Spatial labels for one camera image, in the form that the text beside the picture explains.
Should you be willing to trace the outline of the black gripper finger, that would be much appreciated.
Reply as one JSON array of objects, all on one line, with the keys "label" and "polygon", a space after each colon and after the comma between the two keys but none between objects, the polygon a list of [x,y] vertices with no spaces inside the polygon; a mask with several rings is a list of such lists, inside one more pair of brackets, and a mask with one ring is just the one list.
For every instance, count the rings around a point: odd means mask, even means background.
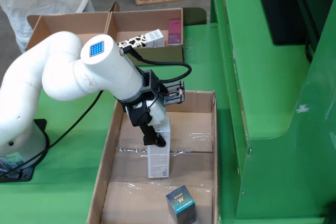
[{"label": "black gripper finger", "polygon": [[131,103],[125,104],[125,111],[134,127],[139,127],[143,133],[143,143],[145,146],[156,145],[157,147],[165,147],[166,141],[155,131],[153,126],[149,126],[153,119],[150,115],[150,108],[145,101],[141,102],[139,108],[134,108]]}]

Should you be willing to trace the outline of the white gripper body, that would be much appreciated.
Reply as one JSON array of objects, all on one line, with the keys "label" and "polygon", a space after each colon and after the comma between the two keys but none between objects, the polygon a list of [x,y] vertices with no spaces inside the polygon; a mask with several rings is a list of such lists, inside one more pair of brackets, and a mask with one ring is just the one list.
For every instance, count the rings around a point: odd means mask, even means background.
[{"label": "white gripper body", "polygon": [[165,119],[165,106],[159,100],[149,101],[149,111],[152,117],[149,126],[158,125]]}]

